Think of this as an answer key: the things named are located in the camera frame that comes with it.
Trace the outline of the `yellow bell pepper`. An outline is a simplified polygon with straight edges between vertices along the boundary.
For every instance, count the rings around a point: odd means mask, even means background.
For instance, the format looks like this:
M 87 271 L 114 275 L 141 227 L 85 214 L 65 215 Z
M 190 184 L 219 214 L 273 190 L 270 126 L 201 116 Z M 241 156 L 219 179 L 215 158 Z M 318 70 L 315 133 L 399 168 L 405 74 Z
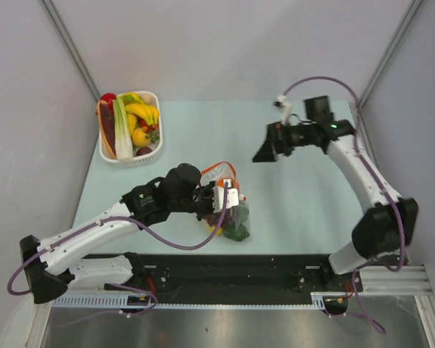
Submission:
M 216 236 L 221 236 L 223 234 L 222 227 L 217 228 L 215 225 L 209 225 L 207 226 L 207 229 L 210 232 L 210 234 L 215 234 Z

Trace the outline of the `clear orange zip bag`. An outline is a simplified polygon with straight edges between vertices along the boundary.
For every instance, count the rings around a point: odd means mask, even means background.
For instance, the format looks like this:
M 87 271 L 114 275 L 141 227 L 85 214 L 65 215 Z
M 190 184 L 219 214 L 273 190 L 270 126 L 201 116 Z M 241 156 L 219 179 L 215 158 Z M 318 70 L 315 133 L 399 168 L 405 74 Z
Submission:
M 212 198 L 217 198 L 212 213 L 204 217 L 210 233 L 237 242 L 249 238 L 249 205 L 240 191 L 234 166 L 226 161 L 212 165 L 202 171 L 200 184 L 214 184 Z

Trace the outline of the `dark grape bunch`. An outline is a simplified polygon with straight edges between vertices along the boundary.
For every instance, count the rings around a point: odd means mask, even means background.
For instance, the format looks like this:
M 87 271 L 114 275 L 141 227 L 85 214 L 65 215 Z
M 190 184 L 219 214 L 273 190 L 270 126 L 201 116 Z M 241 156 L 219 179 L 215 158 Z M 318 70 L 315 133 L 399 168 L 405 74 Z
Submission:
M 209 226 L 216 226 L 218 224 L 219 219 L 220 219 L 220 214 L 208 215 L 204 219 Z M 228 213 L 225 213 L 223 221 L 220 224 L 220 227 L 226 228 L 227 226 L 230 226 L 233 224 L 234 224 L 234 220 L 233 220 L 232 216 Z

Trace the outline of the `orange fruit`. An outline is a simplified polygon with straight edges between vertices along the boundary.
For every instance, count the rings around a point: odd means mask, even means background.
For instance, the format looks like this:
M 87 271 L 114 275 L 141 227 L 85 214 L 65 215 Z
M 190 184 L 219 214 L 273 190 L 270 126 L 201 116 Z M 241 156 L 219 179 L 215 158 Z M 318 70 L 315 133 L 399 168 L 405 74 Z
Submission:
M 234 189 L 238 186 L 238 184 L 232 178 L 224 178 L 223 179 L 223 186 L 227 189 Z

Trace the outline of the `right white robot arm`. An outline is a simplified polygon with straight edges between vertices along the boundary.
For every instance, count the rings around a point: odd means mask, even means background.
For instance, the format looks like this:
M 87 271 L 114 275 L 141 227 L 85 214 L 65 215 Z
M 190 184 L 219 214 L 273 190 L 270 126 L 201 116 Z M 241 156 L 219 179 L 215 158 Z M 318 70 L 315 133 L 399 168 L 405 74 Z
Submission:
M 292 105 L 285 95 L 278 96 L 273 104 L 282 118 L 267 125 L 265 140 L 253 162 L 275 162 L 296 148 L 316 146 L 340 169 L 363 212 L 350 242 L 329 255 L 330 266 L 320 272 L 321 285 L 336 291 L 345 284 L 346 273 L 392 252 L 404 258 L 413 240 L 418 203 L 404 198 L 380 174 L 351 122 L 335 120 L 327 96 L 306 99 L 307 119 L 295 125 L 289 122 Z

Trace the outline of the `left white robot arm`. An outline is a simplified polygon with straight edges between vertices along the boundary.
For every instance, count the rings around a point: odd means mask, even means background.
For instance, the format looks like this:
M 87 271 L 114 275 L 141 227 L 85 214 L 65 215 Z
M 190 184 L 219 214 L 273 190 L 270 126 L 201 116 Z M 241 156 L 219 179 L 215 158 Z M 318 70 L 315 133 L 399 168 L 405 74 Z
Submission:
M 169 241 L 151 230 L 174 212 L 195 214 L 202 219 L 222 212 L 225 193 L 215 181 L 202 183 L 199 169 L 180 164 L 166 176 L 134 187 L 120 201 L 78 228 L 47 239 L 29 235 L 20 241 L 28 293 L 37 305 L 51 302 L 71 288 L 136 290 L 150 282 L 139 256 L 126 252 L 111 258 L 88 258 L 96 248 L 146 231 L 163 244 Z

